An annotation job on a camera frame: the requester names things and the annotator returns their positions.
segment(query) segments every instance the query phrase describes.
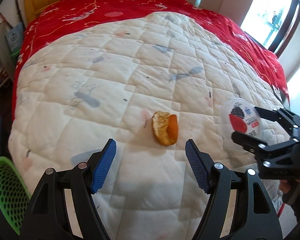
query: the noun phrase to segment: silver bolt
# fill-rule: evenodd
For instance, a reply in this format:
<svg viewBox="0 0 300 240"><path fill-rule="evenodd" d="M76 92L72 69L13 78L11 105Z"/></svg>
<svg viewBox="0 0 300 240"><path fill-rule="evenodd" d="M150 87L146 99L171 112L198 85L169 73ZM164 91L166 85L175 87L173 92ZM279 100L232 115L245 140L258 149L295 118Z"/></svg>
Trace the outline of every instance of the silver bolt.
<svg viewBox="0 0 300 240"><path fill-rule="evenodd" d="M47 168L46 169L46 174L50 175L53 173L53 168Z"/></svg>
<svg viewBox="0 0 300 240"><path fill-rule="evenodd" d="M223 165L221 163L215 163L214 167L218 170L221 170L223 168Z"/></svg>
<svg viewBox="0 0 300 240"><path fill-rule="evenodd" d="M256 174L255 170L253 170L253 169L248 169L248 173L250 175L255 175Z"/></svg>
<svg viewBox="0 0 300 240"><path fill-rule="evenodd" d="M263 166L270 167L270 165L271 165L270 162L267 162L267 161L264 161L264 162L263 162Z"/></svg>
<svg viewBox="0 0 300 240"><path fill-rule="evenodd" d="M85 169L87 166L88 166L87 163L79 163L78 164L78 168L82 169L82 170Z"/></svg>

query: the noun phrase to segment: green plastic basket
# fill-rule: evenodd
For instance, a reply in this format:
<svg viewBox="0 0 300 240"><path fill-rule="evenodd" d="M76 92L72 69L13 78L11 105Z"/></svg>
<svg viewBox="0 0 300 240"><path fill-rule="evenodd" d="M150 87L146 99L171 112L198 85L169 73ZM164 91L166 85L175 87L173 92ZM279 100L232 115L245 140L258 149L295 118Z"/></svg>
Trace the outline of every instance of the green plastic basket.
<svg viewBox="0 0 300 240"><path fill-rule="evenodd" d="M0 157L0 209L19 235L21 224L30 200L25 184L12 161Z"/></svg>

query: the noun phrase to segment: blue gripper pad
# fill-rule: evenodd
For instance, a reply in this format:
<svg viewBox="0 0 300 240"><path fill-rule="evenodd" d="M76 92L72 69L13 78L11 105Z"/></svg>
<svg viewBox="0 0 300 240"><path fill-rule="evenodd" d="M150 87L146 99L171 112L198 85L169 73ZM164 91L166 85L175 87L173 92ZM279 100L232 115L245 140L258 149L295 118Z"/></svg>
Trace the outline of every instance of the blue gripper pad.
<svg viewBox="0 0 300 240"><path fill-rule="evenodd" d="M116 151L117 145L115 143L115 140L111 140L109 145L106 145L105 148L103 148L102 157L98 162L98 165L96 166L92 176L92 185L90 189L93 193L96 193L103 187Z"/></svg>
<svg viewBox="0 0 300 240"><path fill-rule="evenodd" d="M203 189L204 192L208 194L210 190L208 171L203 165L199 154L201 153L195 146L194 142L192 140L188 140L186 142L186 156L199 188Z"/></svg>

